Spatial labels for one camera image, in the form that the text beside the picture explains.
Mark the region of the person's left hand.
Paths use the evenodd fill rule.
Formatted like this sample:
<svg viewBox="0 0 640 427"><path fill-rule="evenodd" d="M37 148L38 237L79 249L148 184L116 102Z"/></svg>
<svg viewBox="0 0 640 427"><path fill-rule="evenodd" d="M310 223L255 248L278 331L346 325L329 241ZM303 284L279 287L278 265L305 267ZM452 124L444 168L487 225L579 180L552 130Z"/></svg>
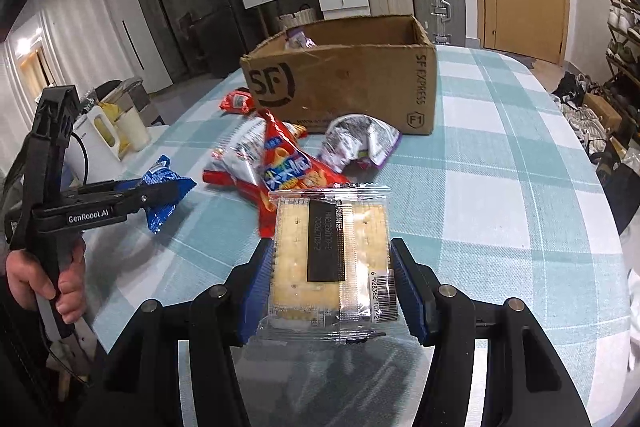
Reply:
<svg viewBox="0 0 640 427"><path fill-rule="evenodd" d="M53 284L38 260L27 251L10 251L6 277L14 300L26 310L36 309L36 297L53 301L65 324L77 322L86 311L86 244L79 237L70 254L72 262Z"/></svg>

